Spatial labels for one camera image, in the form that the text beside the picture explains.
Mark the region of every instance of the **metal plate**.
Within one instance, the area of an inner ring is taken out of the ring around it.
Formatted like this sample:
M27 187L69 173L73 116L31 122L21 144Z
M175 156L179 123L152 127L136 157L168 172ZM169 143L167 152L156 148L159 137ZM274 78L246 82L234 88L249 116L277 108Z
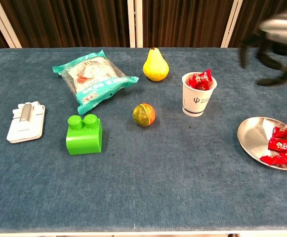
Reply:
M287 127L287 124L266 117L246 119L238 128L238 140L242 148L258 162L275 169L287 170L287 164L268 165L260 160L262 156L278 154L268 150L268 140L272 137L275 126Z

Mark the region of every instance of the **yellow pear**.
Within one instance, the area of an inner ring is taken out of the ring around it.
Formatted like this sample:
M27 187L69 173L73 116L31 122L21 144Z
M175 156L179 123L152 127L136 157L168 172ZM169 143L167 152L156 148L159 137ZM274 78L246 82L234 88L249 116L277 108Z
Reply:
M144 75L152 81L163 80L169 71L167 62L163 59L158 48L151 48L147 61L143 65Z

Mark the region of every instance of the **plastic bag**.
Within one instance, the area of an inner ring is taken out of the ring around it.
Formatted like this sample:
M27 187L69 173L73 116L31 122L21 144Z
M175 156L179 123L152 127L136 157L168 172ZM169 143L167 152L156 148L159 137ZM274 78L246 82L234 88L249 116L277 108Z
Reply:
M80 115L90 111L118 90L136 83L138 77L127 77L105 56L104 51L90 53L61 66L52 67L66 81L80 106Z

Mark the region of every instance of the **white paper cup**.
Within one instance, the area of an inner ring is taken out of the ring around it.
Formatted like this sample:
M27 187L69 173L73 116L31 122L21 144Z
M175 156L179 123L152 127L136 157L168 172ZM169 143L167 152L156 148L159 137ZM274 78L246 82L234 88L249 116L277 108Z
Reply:
M198 117L204 113L213 90L217 87L217 81L212 78L209 83L209 90L196 90L187 85L191 77L200 72L187 73L182 77L183 82L183 112L188 116Z

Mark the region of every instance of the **blue fabric surface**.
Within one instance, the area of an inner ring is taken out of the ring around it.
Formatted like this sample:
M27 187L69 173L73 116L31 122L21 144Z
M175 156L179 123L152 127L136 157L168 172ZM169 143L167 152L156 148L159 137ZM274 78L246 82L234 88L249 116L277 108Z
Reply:
M104 48L140 80L91 111L102 153L70 156L66 121L78 103L51 66L100 49L0 49L0 233L287 230L287 171L249 157L236 133L249 117L287 123L287 84L254 84L280 72L253 51L243 70L237 49L161 48L170 73L155 83L142 72L148 49ZM204 114L188 117L181 77L208 68L218 87ZM29 101L46 106L43 136L11 144L12 110ZM156 110L150 127L132 121L140 103Z

